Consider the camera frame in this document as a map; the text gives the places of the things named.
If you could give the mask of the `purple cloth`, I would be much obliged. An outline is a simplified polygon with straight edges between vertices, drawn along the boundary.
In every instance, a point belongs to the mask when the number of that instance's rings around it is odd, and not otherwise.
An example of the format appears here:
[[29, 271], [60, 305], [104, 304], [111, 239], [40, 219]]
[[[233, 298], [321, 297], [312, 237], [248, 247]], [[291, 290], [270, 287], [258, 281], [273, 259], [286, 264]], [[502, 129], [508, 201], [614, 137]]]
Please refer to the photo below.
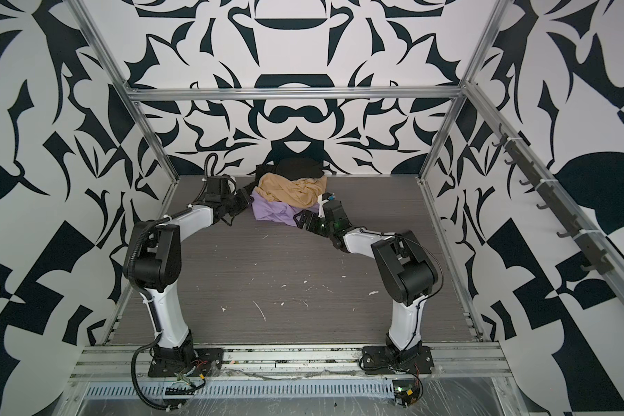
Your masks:
[[251, 197], [253, 198], [251, 209], [257, 221], [273, 222], [296, 227], [294, 216], [304, 211], [304, 208], [290, 206], [281, 201], [268, 201], [256, 190], [251, 192]]

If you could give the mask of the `black cloth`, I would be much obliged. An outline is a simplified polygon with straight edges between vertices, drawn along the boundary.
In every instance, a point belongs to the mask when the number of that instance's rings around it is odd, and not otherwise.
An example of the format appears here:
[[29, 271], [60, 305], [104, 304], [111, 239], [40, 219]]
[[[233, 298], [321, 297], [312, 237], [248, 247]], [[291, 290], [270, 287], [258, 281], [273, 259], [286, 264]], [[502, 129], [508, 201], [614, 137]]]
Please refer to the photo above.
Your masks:
[[258, 185], [259, 180], [267, 173], [274, 173], [289, 181], [301, 179], [318, 180], [324, 175], [323, 165], [320, 161], [308, 158], [281, 159], [273, 164], [257, 165], [253, 182], [246, 185], [244, 190], [247, 193], [251, 193]]

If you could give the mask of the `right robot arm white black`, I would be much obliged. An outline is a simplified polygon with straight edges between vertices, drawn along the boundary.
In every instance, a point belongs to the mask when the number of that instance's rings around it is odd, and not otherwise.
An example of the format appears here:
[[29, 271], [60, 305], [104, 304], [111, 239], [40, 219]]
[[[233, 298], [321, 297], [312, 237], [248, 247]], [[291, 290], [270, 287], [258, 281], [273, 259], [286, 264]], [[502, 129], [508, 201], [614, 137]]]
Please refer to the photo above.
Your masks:
[[341, 201], [330, 196], [318, 211], [294, 216], [296, 226], [329, 239], [339, 251], [375, 261], [381, 281], [393, 301], [387, 333], [388, 349], [395, 356], [414, 352], [421, 344], [421, 324], [428, 299], [440, 273], [413, 232], [377, 232], [353, 225]]

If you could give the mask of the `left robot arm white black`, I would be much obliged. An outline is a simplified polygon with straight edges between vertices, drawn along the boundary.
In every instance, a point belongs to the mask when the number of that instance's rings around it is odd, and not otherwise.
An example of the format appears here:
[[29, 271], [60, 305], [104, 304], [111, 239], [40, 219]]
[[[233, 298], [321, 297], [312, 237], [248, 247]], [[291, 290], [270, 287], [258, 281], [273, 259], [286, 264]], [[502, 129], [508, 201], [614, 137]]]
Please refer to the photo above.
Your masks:
[[140, 221], [133, 227], [123, 274], [148, 309], [154, 342], [148, 348], [157, 362], [194, 360], [192, 331], [185, 323], [178, 295], [182, 271], [182, 243], [218, 223], [231, 226], [248, 208], [253, 181], [239, 187], [228, 174], [215, 174], [206, 166], [196, 198], [178, 213]]

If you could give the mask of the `tan cloth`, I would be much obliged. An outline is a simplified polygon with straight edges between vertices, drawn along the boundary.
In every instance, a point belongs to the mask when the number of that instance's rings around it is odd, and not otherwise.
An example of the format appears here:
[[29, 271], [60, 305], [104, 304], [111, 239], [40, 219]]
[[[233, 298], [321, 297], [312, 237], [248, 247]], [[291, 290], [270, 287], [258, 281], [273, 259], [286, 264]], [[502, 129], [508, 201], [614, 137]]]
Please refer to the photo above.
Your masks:
[[327, 190], [328, 178], [288, 180], [275, 173], [266, 173], [255, 191], [269, 202], [282, 202], [295, 208], [310, 208]]

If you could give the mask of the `small circuit board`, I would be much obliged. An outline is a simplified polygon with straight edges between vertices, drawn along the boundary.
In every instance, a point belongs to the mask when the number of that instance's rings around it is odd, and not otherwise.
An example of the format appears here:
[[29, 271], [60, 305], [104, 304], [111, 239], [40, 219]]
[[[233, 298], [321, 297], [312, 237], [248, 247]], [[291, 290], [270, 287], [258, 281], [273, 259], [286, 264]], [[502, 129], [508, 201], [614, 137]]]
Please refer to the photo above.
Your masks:
[[395, 380], [393, 382], [393, 399], [400, 407], [410, 407], [422, 396], [423, 387], [418, 380]]

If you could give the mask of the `black hook rack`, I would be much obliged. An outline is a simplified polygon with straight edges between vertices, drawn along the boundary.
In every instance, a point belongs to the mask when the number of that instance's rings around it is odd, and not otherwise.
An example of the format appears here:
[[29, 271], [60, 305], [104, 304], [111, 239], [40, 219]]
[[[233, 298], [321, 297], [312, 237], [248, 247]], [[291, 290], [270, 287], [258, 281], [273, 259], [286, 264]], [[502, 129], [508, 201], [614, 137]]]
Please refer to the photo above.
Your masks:
[[563, 232], [557, 232], [560, 239], [572, 239], [589, 262], [582, 265], [583, 271], [596, 271], [607, 275], [615, 269], [608, 259], [608, 251], [598, 243], [599, 231], [581, 219], [579, 211], [572, 207], [570, 197], [565, 194], [562, 185], [548, 170], [541, 165], [535, 154], [529, 150], [525, 140], [521, 137], [511, 137], [504, 131], [503, 124], [499, 124], [499, 141], [494, 147], [502, 147], [511, 157], [505, 164], [517, 166], [525, 176], [520, 180], [523, 187], [530, 187], [542, 199], [537, 204], [540, 211], [549, 210], [563, 227]]

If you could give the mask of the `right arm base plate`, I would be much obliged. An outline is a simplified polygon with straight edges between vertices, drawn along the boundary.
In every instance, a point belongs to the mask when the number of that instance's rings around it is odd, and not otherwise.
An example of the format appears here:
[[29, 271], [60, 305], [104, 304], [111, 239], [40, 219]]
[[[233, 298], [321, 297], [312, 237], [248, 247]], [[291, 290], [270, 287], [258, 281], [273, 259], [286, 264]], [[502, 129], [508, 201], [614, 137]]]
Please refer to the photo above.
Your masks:
[[359, 367], [366, 374], [431, 374], [435, 367], [431, 349], [421, 343], [404, 352], [389, 346], [363, 347]]

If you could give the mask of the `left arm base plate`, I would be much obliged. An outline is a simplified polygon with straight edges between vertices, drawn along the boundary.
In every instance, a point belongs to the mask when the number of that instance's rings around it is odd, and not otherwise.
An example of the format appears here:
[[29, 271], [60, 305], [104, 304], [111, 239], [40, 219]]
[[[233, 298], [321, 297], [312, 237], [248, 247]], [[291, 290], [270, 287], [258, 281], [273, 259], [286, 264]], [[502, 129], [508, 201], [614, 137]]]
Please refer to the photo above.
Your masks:
[[174, 377], [176, 374], [208, 376], [220, 370], [225, 350], [223, 348], [160, 348], [153, 350], [147, 375], [150, 378]]

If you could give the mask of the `aluminium frame crossbar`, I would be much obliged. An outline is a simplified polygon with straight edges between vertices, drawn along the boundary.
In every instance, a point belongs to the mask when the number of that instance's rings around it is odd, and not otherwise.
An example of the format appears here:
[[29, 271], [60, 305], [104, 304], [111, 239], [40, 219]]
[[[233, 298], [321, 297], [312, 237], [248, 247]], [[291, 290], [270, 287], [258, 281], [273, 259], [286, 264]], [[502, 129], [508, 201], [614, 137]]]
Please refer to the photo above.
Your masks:
[[305, 100], [305, 99], [381, 99], [381, 98], [454, 98], [459, 87], [330, 87], [330, 88], [128, 88], [133, 102], [223, 101], [223, 100]]

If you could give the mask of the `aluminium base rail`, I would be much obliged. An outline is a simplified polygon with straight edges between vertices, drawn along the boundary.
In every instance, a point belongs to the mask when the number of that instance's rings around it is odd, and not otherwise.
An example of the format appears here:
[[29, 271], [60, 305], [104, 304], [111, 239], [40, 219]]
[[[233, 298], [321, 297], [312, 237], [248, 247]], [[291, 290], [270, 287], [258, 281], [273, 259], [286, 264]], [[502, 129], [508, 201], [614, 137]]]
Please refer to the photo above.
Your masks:
[[[217, 345], [222, 351], [192, 363], [192, 368], [220, 380], [357, 378], [365, 373], [359, 361], [376, 373], [386, 373], [386, 363], [375, 354], [364, 355], [361, 344]], [[70, 381], [129, 381], [133, 345], [85, 348], [72, 370]], [[497, 343], [428, 343], [410, 365], [413, 372], [435, 378], [511, 377], [502, 348]]]

